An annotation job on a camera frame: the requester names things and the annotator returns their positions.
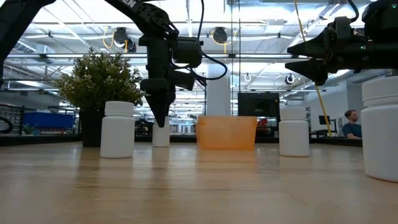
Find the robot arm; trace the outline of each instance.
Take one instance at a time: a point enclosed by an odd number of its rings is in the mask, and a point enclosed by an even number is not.
[[[398,0],[378,0],[363,13],[364,35],[354,33],[350,24],[356,20],[337,17],[316,38],[289,47],[287,52],[311,57],[306,62],[286,63],[285,67],[323,85],[328,73],[351,69],[398,68]]]
[[[2,66],[39,10],[56,0],[6,0],[0,8],[0,86]],[[175,86],[192,90],[195,74],[175,71],[177,63],[196,68],[201,64],[203,42],[195,37],[179,37],[178,29],[167,13],[140,0],[105,0],[134,21],[144,34],[140,46],[147,47],[149,78],[141,81],[141,90],[160,127],[164,126],[169,107],[175,99]]]

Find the white column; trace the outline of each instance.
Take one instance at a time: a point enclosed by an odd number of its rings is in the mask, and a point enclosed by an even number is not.
[[[208,66],[208,77],[218,77],[224,73],[224,68],[218,64]],[[229,71],[219,80],[207,81],[207,116],[229,116],[231,115],[231,84]]]

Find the man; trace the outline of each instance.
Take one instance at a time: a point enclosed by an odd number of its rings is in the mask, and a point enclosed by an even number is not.
[[[358,113],[356,110],[349,110],[344,115],[348,119],[348,123],[343,126],[343,134],[349,139],[361,139],[362,127],[356,124],[358,120]]]

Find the computer screen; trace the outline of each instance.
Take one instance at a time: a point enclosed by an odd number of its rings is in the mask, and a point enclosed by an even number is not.
[[[238,115],[279,117],[279,94],[238,93]]]
[[[320,125],[326,125],[326,120],[325,120],[325,116],[324,115],[319,115],[319,124]]]

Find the red object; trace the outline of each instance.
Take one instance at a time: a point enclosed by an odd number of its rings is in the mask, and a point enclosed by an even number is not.
[[[261,119],[259,122],[257,122],[258,126],[267,126],[268,120],[267,118]]]

